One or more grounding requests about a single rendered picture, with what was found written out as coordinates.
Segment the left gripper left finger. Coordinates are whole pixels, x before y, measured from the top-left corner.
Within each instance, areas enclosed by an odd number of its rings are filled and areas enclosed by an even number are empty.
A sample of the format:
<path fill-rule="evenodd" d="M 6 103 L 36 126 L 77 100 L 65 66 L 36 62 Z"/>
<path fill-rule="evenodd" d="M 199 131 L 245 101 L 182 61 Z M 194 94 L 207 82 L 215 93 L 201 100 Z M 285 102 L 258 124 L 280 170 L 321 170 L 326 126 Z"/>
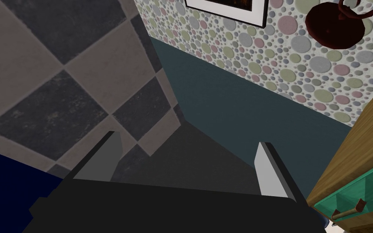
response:
<path fill-rule="evenodd" d="M 121 134 L 109 131 L 67 174 L 64 181 L 79 179 L 109 182 L 122 156 Z"/>

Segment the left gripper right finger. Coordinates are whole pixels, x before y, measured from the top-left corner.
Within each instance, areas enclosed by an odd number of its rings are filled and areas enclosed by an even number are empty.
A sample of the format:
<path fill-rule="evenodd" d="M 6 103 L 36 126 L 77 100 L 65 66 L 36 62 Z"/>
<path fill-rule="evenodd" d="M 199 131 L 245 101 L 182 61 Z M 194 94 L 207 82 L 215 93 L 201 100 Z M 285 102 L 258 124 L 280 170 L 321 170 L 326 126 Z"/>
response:
<path fill-rule="evenodd" d="M 306 203 L 303 194 L 272 143 L 260 142 L 258 144 L 254 167 L 261 195 L 286 197 L 297 203 Z"/>

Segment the green drawer front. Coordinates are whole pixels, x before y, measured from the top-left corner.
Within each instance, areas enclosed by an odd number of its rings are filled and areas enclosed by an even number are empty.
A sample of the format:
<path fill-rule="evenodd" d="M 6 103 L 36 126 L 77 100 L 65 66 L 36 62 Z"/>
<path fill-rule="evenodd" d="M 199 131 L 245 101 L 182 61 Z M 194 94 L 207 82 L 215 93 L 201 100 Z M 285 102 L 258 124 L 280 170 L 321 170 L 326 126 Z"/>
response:
<path fill-rule="evenodd" d="M 359 199 L 367 202 L 363 212 L 343 217 L 336 221 L 339 222 L 373 212 L 373 168 L 316 203 L 314 208 L 326 217 L 331 218 L 335 209 L 340 212 L 352 209 Z"/>

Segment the black framed wall picture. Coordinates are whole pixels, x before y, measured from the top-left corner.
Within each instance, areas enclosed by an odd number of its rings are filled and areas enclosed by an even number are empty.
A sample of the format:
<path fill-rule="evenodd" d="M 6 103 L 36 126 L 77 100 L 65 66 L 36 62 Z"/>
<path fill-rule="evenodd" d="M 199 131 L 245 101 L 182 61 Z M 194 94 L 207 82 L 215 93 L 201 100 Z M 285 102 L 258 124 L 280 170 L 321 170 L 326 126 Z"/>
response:
<path fill-rule="evenodd" d="M 250 0 L 251 10 L 221 4 L 222 0 L 183 0 L 185 6 L 213 15 L 246 23 L 258 28 L 265 28 L 269 0 Z"/>

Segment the wooden cabinet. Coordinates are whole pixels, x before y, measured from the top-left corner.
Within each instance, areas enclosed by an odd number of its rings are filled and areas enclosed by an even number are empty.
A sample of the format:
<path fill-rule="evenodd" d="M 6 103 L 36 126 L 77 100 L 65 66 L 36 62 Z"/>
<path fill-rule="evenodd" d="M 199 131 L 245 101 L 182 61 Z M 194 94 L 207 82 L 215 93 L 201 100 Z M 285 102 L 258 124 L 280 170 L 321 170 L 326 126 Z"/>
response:
<path fill-rule="evenodd" d="M 307 198 L 307 203 L 314 208 L 316 203 L 372 168 L 373 99 L 364 108 L 319 181 L 312 189 Z M 326 218 L 348 233 L 373 233 L 373 212 L 339 222 L 329 217 Z"/>

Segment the dark red wall lamp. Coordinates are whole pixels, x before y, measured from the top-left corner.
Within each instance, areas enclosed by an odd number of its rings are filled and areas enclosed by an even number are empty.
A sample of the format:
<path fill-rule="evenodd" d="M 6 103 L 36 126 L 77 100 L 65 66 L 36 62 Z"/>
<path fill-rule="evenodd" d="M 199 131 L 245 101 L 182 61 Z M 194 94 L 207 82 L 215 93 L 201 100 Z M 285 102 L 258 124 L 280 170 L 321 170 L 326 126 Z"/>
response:
<path fill-rule="evenodd" d="M 373 10 L 357 14 L 345 0 L 324 2 L 311 8 L 305 18 L 309 35 L 330 49 L 349 49 L 365 35 L 363 19 L 373 16 Z"/>

